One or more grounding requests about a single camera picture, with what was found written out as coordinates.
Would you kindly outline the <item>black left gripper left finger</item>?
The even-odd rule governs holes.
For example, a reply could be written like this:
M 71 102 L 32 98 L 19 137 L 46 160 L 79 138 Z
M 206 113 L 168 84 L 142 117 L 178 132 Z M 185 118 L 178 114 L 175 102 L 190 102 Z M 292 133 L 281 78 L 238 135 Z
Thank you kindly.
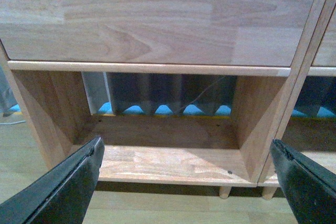
M 1 223 L 82 223 L 104 155 L 96 136 L 31 185 L 1 203 Z

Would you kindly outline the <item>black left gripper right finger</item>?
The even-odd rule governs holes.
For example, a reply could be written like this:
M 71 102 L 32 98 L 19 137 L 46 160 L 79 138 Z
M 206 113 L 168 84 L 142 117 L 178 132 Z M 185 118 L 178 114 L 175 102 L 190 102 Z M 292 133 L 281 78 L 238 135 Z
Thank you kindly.
M 270 154 L 297 222 L 335 223 L 335 174 L 278 139 Z

